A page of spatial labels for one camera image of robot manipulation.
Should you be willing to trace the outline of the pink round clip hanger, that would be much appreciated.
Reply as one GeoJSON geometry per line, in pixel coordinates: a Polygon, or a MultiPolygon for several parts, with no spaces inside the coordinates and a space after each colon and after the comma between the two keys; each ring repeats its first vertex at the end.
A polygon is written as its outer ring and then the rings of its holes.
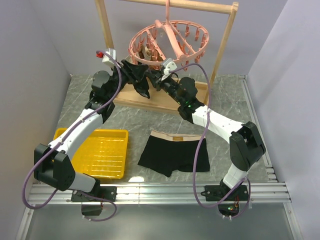
{"type": "Polygon", "coordinates": [[[186,20],[170,20],[170,1],[165,2],[165,21],[156,19],[154,24],[140,30],[131,39],[128,54],[133,64],[145,64],[152,69],[159,70],[161,64],[166,60],[164,50],[162,50],[157,37],[166,35],[170,48],[175,57],[173,61],[182,67],[191,61],[198,63],[205,54],[210,40],[209,32],[198,23],[186,20]],[[162,62],[149,61],[139,57],[141,45],[153,50],[156,49],[163,58],[162,62]]]}

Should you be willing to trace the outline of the black underwear beige waistband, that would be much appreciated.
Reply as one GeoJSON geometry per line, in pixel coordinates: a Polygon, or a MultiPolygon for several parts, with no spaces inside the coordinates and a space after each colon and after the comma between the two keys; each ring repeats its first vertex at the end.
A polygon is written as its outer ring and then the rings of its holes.
{"type": "Polygon", "coordinates": [[[173,134],[152,130],[138,165],[166,177],[174,171],[193,171],[196,149],[201,139],[197,134],[173,134]]]}

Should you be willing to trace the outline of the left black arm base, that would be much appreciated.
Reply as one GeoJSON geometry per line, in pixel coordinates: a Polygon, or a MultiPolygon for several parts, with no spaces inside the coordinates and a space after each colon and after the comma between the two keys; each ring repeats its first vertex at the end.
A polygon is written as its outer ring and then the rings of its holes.
{"type": "Polygon", "coordinates": [[[71,202],[81,203],[81,214],[83,218],[92,222],[102,222],[111,219],[117,213],[118,208],[115,204],[116,197],[116,186],[98,186],[96,190],[91,192],[73,190],[71,202]],[[102,219],[93,218],[101,215],[105,203],[109,203],[114,207],[111,215],[102,219]]]}

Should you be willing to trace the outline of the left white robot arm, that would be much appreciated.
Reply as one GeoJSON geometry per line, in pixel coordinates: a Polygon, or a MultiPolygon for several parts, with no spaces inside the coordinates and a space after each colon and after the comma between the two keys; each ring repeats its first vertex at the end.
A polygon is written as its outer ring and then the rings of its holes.
{"type": "Polygon", "coordinates": [[[72,159],[78,148],[111,116],[113,100],[126,84],[143,97],[149,98],[149,85],[145,64],[132,64],[122,60],[113,73],[101,70],[92,78],[89,101],[77,120],[48,145],[39,144],[34,150],[34,178],[57,190],[83,192],[89,201],[101,195],[100,180],[85,173],[76,172],[72,159]]]}

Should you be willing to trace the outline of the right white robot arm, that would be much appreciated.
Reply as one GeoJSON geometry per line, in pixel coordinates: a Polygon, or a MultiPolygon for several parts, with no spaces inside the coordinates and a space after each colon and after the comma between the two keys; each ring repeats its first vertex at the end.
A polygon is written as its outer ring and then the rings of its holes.
{"type": "Polygon", "coordinates": [[[266,153],[266,147],[257,126],[249,121],[242,123],[227,118],[196,98],[195,80],[183,77],[176,82],[169,75],[154,83],[178,104],[179,115],[186,121],[204,127],[220,136],[229,144],[231,166],[221,180],[220,194],[226,200],[238,194],[238,183],[244,179],[251,167],[266,153]]]}

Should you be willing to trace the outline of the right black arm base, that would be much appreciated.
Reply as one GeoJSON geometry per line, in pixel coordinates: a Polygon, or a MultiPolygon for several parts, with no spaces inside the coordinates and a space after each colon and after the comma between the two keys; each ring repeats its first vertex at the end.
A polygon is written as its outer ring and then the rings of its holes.
{"type": "MultiPolygon", "coordinates": [[[[200,195],[205,197],[207,202],[218,202],[225,197],[230,190],[231,189],[221,181],[219,185],[205,185],[204,191],[202,191],[200,195]]],[[[224,199],[224,202],[227,201],[230,203],[220,203],[217,208],[223,218],[232,220],[248,208],[250,199],[251,184],[249,183],[248,186],[241,184],[224,199]]]]}

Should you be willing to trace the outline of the brown underwear on hanger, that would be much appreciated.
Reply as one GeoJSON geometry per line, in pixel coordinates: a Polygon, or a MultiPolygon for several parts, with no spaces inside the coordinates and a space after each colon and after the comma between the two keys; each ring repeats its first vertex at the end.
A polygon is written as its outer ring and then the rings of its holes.
{"type": "Polygon", "coordinates": [[[149,49],[147,46],[141,45],[138,51],[138,55],[141,59],[152,62],[163,62],[163,58],[159,55],[156,49],[149,49]]]}

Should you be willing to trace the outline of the wooden hanging rack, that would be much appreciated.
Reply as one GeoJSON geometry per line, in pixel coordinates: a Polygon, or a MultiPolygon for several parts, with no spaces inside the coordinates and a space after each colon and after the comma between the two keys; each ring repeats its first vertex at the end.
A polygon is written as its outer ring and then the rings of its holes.
{"type": "MultiPolygon", "coordinates": [[[[166,0],[124,0],[126,2],[133,3],[141,3],[141,4],[149,4],[149,5],[158,5],[165,6],[166,0]]],[[[238,11],[239,3],[233,2],[232,5],[226,4],[218,4],[218,3],[209,3],[202,1],[192,1],[192,0],[169,0],[170,7],[172,8],[180,8],[180,9],[188,9],[202,12],[211,12],[218,14],[226,14],[228,15],[228,20],[224,29],[224,33],[220,42],[220,46],[218,49],[218,53],[215,59],[213,71],[211,74],[211,78],[209,83],[201,83],[199,81],[195,82],[195,87],[197,90],[200,90],[199,93],[196,94],[196,97],[200,97],[200,100],[203,100],[207,105],[209,103],[209,98],[211,97],[211,87],[213,87],[214,80],[216,74],[218,72],[225,47],[227,45],[230,32],[233,27],[233,23],[238,11]]],[[[97,13],[99,16],[100,24],[102,27],[102,32],[105,40],[105,44],[107,48],[113,48],[114,43],[112,39],[112,32],[110,29],[107,10],[104,0],[95,0],[95,5],[97,9],[97,13]]],[[[181,66],[183,70],[187,69],[187,65],[181,66]]],[[[156,90],[151,90],[151,100],[143,100],[142,96],[135,95],[133,86],[125,86],[124,90],[121,91],[116,98],[115,103],[133,108],[141,108],[151,111],[164,112],[164,113],[176,113],[178,110],[178,104],[173,103],[173,100],[169,100],[168,96],[165,96],[164,93],[156,93],[156,90]]]]}

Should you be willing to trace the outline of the yellow plastic tray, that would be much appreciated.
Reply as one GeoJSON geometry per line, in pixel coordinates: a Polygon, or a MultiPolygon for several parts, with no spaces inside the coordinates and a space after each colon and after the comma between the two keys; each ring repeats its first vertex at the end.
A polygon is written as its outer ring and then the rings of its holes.
{"type": "Polygon", "coordinates": [[[77,127],[58,150],[69,156],[74,170],[100,180],[124,176],[129,132],[123,129],[81,130],[77,127]]]}

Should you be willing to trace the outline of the aluminium mounting rail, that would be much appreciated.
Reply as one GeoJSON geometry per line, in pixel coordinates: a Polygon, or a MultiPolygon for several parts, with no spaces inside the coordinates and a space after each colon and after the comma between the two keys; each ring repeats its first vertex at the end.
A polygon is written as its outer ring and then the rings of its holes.
{"type": "Polygon", "coordinates": [[[188,182],[117,185],[116,215],[89,222],[70,191],[40,210],[26,209],[18,240],[301,240],[284,183],[251,185],[251,208],[228,220],[197,204],[188,182]]]}

